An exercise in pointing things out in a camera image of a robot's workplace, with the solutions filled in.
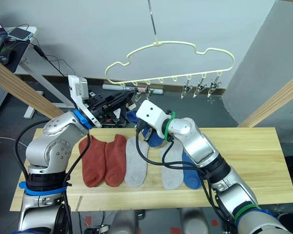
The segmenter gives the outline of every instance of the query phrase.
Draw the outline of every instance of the red sock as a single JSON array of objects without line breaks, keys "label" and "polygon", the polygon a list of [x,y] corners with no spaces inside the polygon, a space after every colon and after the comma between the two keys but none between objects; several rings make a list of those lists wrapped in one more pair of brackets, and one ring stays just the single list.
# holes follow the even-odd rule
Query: red sock
[{"label": "red sock", "polygon": [[106,172],[104,181],[111,187],[119,186],[126,174],[126,138],[116,134],[105,146]]},{"label": "red sock", "polygon": [[[87,138],[79,143],[79,152],[82,153],[87,146]],[[91,188],[97,186],[105,175],[105,144],[90,136],[90,145],[82,157],[84,184]]]}]

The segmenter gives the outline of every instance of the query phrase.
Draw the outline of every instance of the white tube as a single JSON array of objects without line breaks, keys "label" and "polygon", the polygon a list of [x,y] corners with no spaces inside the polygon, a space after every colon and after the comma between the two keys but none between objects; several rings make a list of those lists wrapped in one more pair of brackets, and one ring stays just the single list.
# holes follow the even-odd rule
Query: white tube
[{"label": "white tube", "polygon": [[[120,85],[104,84],[104,85],[102,85],[102,88],[103,89],[109,89],[109,90],[123,90],[123,89],[128,90],[128,89],[132,89],[133,87],[132,86],[126,86],[125,88],[123,88]],[[139,88],[138,87],[138,90],[141,93],[146,92],[145,88]],[[164,91],[162,89],[152,89],[152,90],[154,90],[154,92],[153,92],[154,94],[163,94],[164,93]]]}]

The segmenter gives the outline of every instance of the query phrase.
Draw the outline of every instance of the floor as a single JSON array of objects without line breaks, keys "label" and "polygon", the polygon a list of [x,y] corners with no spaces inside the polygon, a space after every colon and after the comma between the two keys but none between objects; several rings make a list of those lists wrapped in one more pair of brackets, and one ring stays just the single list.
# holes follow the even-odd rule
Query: floor
[{"label": "floor", "polygon": [[[45,92],[45,97],[53,102],[58,100],[40,84],[36,82],[28,82],[35,90]],[[68,85],[63,83],[54,83],[62,93],[69,96]],[[115,91],[103,91],[100,86],[89,86],[96,94],[109,95]],[[143,95],[137,105],[145,99]],[[190,117],[195,120],[200,127],[236,127],[237,122],[229,115],[225,109],[221,96],[212,96],[207,99],[206,95],[198,95],[192,98],[191,95],[185,96],[180,100],[179,93],[165,92],[164,95],[153,95],[151,101],[164,110],[170,109],[176,112],[177,117]],[[31,123],[39,120],[47,119],[46,117],[35,113],[32,119],[24,119],[23,115],[27,106],[8,95],[0,108],[0,137],[16,138],[19,132]],[[21,139],[25,145],[31,141],[35,128],[29,130]],[[8,234],[16,231],[18,227],[19,212],[10,212],[10,204],[13,198],[15,186],[17,184],[21,170],[19,169],[13,154],[14,142],[9,139],[0,139],[0,234]],[[22,160],[25,159],[26,147],[20,145],[19,152]],[[293,204],[274,205],[274,212],[292,211]],[[208,220],[216,218],[211,208],[204,208]],[[115,211],[107,211],[105,214],[104,224],[110,224],[115,215]],[[80,233],[78,213],[73,212],[73,227],[74,233]],[[82,218],[83,230],[89,226],[99,225],[102,220],[103,212],[80,212]],[[163,220],[163,217],[169,216],[169,222]],[[171,227],[181,228],[179,211],[177,209],[149,210],[146,211],[146,217],[139,222],[143,230],[143,234],[154,233],[156,230],[161,230],[163,234],[171,233]],[[214,228],[212,233],[222,233],[222,228]]]}]

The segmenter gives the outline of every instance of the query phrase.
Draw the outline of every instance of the smartphone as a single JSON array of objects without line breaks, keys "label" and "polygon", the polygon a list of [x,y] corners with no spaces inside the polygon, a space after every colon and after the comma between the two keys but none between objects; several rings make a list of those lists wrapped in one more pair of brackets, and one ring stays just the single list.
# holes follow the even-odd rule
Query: smartphone
[{"label": "smartphone", "polygon": [[28,40],[33,36],[33,33],[21,28],[15,28],[8,35],[16,40]]}]

